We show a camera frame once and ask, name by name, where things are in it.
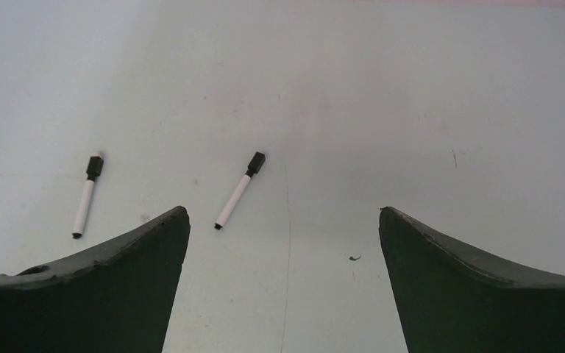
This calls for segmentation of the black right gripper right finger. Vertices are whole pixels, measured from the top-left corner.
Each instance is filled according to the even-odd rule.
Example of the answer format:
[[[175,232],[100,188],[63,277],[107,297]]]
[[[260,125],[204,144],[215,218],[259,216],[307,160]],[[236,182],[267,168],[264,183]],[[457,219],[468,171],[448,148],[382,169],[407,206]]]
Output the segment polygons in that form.
[[[565,276],[445,235],[393,207],[380,245],[409,352],[565,352]]]

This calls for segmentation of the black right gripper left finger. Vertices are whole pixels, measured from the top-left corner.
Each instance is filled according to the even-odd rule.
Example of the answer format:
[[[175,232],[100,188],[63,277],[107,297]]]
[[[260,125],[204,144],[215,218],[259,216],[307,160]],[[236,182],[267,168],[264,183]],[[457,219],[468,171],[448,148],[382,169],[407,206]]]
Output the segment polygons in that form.
[[[179,206],[76,254],[0,274],[0,352],[161,352],[190,230]]]

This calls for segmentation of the white marker pen black tip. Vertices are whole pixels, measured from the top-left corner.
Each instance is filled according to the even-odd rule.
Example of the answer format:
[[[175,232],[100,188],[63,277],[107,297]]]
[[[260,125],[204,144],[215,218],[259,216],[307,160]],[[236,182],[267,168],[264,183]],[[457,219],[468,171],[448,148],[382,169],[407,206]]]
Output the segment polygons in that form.
[[[71,235],[73,239],[80,239],[85,231],[87,217],[93,196],[93,189],[96,179],[101,175],[104,165],[103,154],[98,151],[90,156],[88,166],[86,168],[86,180],[82,191],[82,197],[79,202],[77,214],[74,221],[74,227]]]

